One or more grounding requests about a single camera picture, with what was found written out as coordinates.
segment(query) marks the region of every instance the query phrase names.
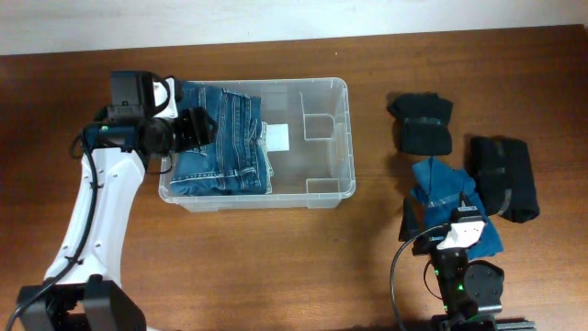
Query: blue folded clothing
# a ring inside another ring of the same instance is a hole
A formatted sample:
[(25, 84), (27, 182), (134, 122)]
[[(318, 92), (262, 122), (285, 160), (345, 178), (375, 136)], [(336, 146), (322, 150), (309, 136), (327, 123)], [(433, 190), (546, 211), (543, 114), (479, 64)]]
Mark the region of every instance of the blue folded clothing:
[(476, 182), (463, 170), (454, 170), (431, 157), (413, 165), (413, 172), (419, 185), (411, 194), (425, 207), (424, 226), (430, 228), (448, 223), (451, 212), (459, 207), (459, 192), (463, 191), (469, 201), (481, 212), (486, 225), (480, 241), (468, 250), (470, 260), (493, 257), (504, 251), (503, 243), (476, 193)]
[(188, 196), (265, 194), (261, 98), (192, 82), (182, 87), (178, 111), (203, 107), (219, 128), (213, 143), (179, 155), (171, 190)]

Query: brown wooden surface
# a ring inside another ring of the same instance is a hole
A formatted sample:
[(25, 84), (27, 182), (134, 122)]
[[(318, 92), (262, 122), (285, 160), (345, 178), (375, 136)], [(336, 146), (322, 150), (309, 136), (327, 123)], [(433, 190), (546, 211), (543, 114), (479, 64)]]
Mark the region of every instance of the brown wooden surface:
[[(529, 144), (541, 216), (524, 225), (492, 216), (506, 248), (490, 259), (506, 273), (501, 316), (585, 329), (587, 55), (575, 26), (0, 57), (0, 320), (20, 286), (42, 281), (60, 246), (80, 179), (67, 148), (109, 101), (108, 73), (145, 69), (198, 80), (343, 78), (357, 178), (355, 195), (333, 210), (189, 213), (161, 201), (157, 177), (146, 177), (122, 278), (149, 325), (393, 325), (390, 261), (420, 158), (397, 153), (387, 95), (436, 91), (455, 102), (454, 153), (443, 157), (451, 166), (463, 164), (471, 134)], [(398, 267), (407, 320), (443, 313), (423, 285), (425, 262), (407, 254)]]

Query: denim fabric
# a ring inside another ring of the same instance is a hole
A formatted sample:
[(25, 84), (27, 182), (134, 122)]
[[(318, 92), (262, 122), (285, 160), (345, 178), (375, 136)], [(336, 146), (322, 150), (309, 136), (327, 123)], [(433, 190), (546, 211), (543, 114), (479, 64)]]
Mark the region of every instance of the denim fabric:
[(504, 251), (500, 236), (486, 216), (480, 197), (474, 190), (476, 183), (465, 170), (454, 170), (431, 157), (414, 164), (413, 172), (419, 186), (413, 189), (412, 194), (425, 206), (426, 228), (449, 222), (451, 212), (459, 207), (459, 192), (464, 191), (486, 222), (480, 241), (468, 250), (468, 258), (493, 257)]
[(191, 82), (183, 90), (178, 111), (204, 107), (219, 129), (214, 143), (179, 155), (171, 190), (188, 196), (266, 193), (266, 158), (257, 143), (261, 98)]

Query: white wall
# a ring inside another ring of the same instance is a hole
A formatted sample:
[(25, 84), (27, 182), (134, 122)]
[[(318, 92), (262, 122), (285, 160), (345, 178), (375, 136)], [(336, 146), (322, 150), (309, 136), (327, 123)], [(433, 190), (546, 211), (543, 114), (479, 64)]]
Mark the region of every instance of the white wall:
[(0, 0), (0, 54), (588, 22), (588, 0)]

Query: black cloth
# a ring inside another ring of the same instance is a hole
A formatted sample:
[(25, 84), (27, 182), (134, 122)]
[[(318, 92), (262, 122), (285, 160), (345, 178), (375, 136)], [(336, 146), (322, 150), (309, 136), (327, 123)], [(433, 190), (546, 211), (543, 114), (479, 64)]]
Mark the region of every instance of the black cloth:
[(404, 94), (388, 106), (401, 122), (401, 152), (416, 155), (451, 153), (451, 134), (447, 125), (453, 103), (437, 93)]
[(471, 139), (471, 172), (488, 215), (524, 223), (540, 214), (526, 143), (518, 139)]

